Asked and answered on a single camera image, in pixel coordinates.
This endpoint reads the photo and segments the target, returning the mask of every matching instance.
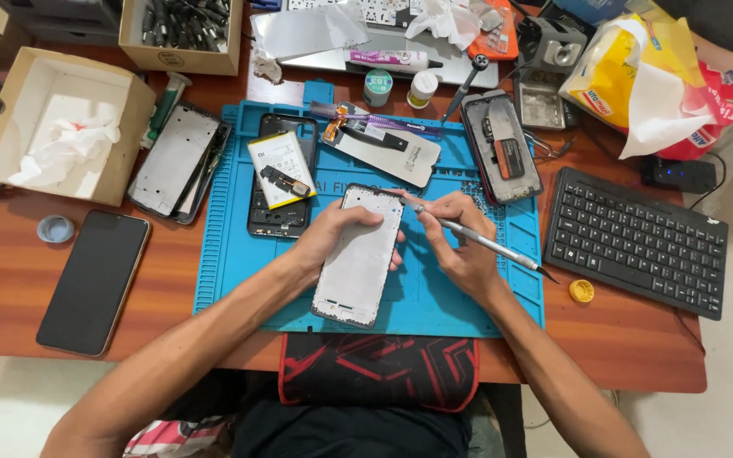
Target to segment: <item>forearm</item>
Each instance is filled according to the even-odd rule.
[[[504,286],[484,304],[556,430],[582,457],[641,456],[646,448],[626,418]]]
[[[58,422],[45,452],[71,434],[125,445],[313,280],[289,255],[277,258],[109,372]]]

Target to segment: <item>white floor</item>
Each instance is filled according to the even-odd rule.
[[[731,151],[721,155],[732,175]],[[694,395],[621,392],[621,411],[655,458],[733,456],[733,176],[705,204],[709,214],[730,224],[731,246],[727,312],[719,323],[700,321],[708,352],[708,390]],[[0,458],[38,457],[53,424],[112,366],[0,357]],[[544,422],[547,416],[527,386],[523,394],[525,424]],[[526,430],[526,438],[530,458],[575,456],[550,423]]]

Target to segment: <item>yellow bottle cap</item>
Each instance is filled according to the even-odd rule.
[[[578,279],[570,284],[570,297],[579,302],[593,300],[593,285],[585,279]]]

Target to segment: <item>power adapter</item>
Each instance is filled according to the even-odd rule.
[[[708,161],[674,161],[650,155],[641,158],[641,184],[703,194],[718,185],[718,174]]]

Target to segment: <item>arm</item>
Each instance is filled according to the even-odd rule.
[[[472,198],[452,193],[434,202],[419,202],[426,212],[418,219],[441,268],[494,319],[531,389],[568,445],[582,457],[648,457],[626,418],[516,300],[499,276],[497,255],[470,240],[460,240],[457,249],[446,241],[435,216],[459,220],[496,239],[496,227],[475,207]]]
[[[56,424],[42,458],[123,456],[127,442],[154,421],[270,316],[318,281],[341,227],[373,226],[383,216],[333,202],[287,253],[226,297],[131,355]],[[403,241],[402,233],[398,241]],[[391,270],[401,258],[392,256]]]

